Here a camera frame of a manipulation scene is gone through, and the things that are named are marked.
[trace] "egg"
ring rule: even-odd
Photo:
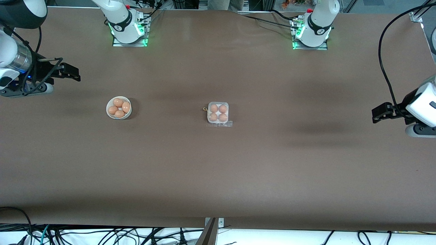
[[[116,118],[122,118],[124,115],[125,115],[124,111],[118,110],[118,111],[115,112],[115,117]]]
[[[219,119],[220,122],[223,123],[223,122],[227,121],[227,115],[225,113],[219,114],[218,119]]]
[[[217,119],[218,119],[217,114],[212,113],[212,114],[209,115],[209,120],[210,120],[211,122],[216,122]]]
[[[109,107],[109,109],[108,109],[108,113],[111,115],[114,115],[117,111],[118,111],[118,107],[116,107],[114,105]]]
[[[127,101],[124,102],[122,108],[123,108],[123,111],[124,111],[125,113],[128,113],[128,112],[130,111],[130,103],[127,102]]]
[[[119,98],[115,98],[113,100],[113,105],[120,108],[123,105],[124,101],[122,99]]]
[[[227,112],[227,106],[225,106],[225,105],[220,105],[220,106],[219,106],[219,112],[221,112],[221,113],[226,113],[226,112]]]
[[[217,105],[211,105],[211,112],[212,113],[216,113],[218,111],[218,106]]]

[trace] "table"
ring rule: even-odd
[[[391,100],[377,43],[393,17],[339,14],[329,50],[303,51],[286,27],[166,11],[148,47],[113,48],[100,10],[50,8],[40,53],[82,82],[0,98],[0,204],[35,223],[434,229],[435,141],[408,137],[400,119],[371,121]],[[36,44],[37,30],[20,33]],[[382,52],[398,100],[435,73],[407,17]],[[106,115],[117,95],[132,101],[128,120]],[[208,125],[211,101],[229,103],[233,127]]]

